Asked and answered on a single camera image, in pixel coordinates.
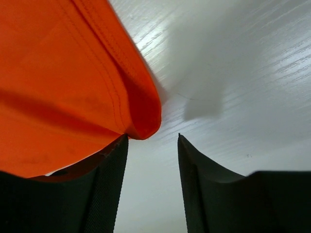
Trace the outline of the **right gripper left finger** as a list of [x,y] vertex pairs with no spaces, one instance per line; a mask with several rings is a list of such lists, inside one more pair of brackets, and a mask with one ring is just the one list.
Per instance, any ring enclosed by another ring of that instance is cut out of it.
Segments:
[[3,233],[111,233],[128,154],[128,136],[50,176],[0,174]]

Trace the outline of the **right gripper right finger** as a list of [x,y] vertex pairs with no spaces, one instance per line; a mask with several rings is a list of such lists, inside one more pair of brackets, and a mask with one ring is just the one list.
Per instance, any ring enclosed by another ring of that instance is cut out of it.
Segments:
[[178,137],[178,161],[190,233],[308,233],[308,171],[235,173]]

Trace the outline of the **orange t shirt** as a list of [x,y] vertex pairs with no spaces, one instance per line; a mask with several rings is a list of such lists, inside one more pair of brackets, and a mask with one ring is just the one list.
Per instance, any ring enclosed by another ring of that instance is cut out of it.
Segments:
[[109,1],[1,1],[2,171],[45,175],[160,125],[153,78]]

